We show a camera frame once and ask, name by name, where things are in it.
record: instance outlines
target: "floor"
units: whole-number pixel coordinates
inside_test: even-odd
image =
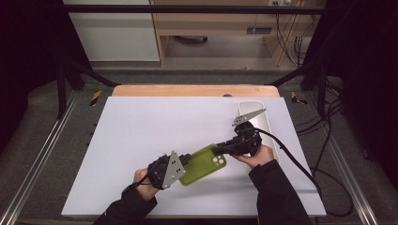
[[[198,39],[174,37],[171,39],[164,67],[151,63],[140,67],[136,67],[135,63],[125,64],[122,68],[96,64],[96,71],[117,83],[266,84],[281,78],[296,66],[285,59],[282,67],[274,67],[265,45],[260,37],[208,37],[206,43]],[[60,215],[95,131],[95,125],[100,119],[106,97],[113,90],[89,77],[84,77],[84,80],[86,87],[83,92],[68,92],[70,98],[76,98],[76,103],[67,123],[61,127],[59,136],[54,137],[56,142],[51,146],[51,154],[44,159],[43,167],[35,168],[36,175],[30,177],[33,177],[32,183],[35,185],[28,189],[21,208],[17,208],[16,224],[91,224],[90,219],[71,219]],[[308,163],[313,167],[324,145],[327,129],[317,126],[308,132],[301,131],[317,120],[317,114],[312,104],[316,94],[302,92],[299,88],[300,80],[297,77],[278,89],[285,98],[293,123],[297,125],[298,137]],[[330,81],[341,85],[339,79],[331,77]],[[95,106],[90,106],[89,103],[98,90],[102,91],[99,101]],[[292,92],[296,93],[298,101],[292,100]],[[334,90],[328,91],[327,108],[334,100],[337,102],[333,105],[339,104],[337,96],[338,93]],[[344,189],[335,180],[319,172],[315,178],[323,189],[323,201],[327,210],[335,214],[349,212],[344,217],[329,214],[321,217],[319,223],[398,224],[396,189],[376,161],[364,158],[355,130],[344,116],[344,108],[337,107],[336,110],[338,112],[331,117],[332,138],[326,145],[319,168],[344,183],[346,174],[339,170],[340,166],[336,166],[338,157],[335,153],[341,152],[365,202],[354,199],[356,204],[352,212],[349,212],[350,201]],[[19,193],[19,187],[25,184],[24,178],[32,165],[35,165],[37,155],[42,154],[43,144],[56,123],[56,115],[56,83],[50,82],[30,93],[28,110],[0,157],[0,215],[7,212],[14,196]],[[313,122],[301,125],[312,119]],[[363,215],[360,210],[366,206],[360,205],[361,203],[368,204],[370,211],[367,212],[375,217],[373,221],[366,222],[360,216]],[[212,222],[221,224],[231,221]],[[250,223],[248,220],[235,222]]]

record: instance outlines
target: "person's arm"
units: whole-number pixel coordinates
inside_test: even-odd
[[[146,173],[147,169],[136,171],[134,182],[141,180]],[[158,191],[151,185],[130,188],[120,200],[111,203],[93,225],[141,224],[146,215],[155,208],[157,204],[155,194]]]
[[[312,224],[271,148],[262,145],[253,157],[235,158],[252,168],[249,176],[258,190],[260,224]]]

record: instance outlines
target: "human hand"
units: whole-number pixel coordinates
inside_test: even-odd
[[[141,179],[143,179],[147,172],[148,168],[137,170],[134,175],[134,182],[139,182]],[[150,184],[149,179],[147,178],[143,184]],[[153,197],[155,197],[155,194],[158,193],[159,190],[152,185],[143,184],[137,187],[137,191],[145,201],[149,202]]]
[[[263,144],[261,144],[253,157],[245,157],[243,155],[233,157],[241,162],[248,164],[251,168],[254,168],[257,165],[262,166],[275,159],[275,157],[273,156],[272,148]]]

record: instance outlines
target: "black sleeve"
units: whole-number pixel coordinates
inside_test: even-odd
[[[111,203],[93,225],[141,224],[157,203],[155,197],[149,202],[145,201],[137,189],[134,188],[123,196],[121,200]]]
[[[258,190],[260,224],[312,224],[297,192],[276,160],[256,166],[249,176]]]

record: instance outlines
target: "robotic hand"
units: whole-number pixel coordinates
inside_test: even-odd
[[[234,129],[237,134],[236,137],[226,142],[217,143],[217,147],[211,149],[214,156],[223,154],[229,154],[230,156],[250,154],[251,157],[254,156],[261,145],[262,139],[258,132],[247,130],[249,128],[254,128],[251,122],[237,125]]]

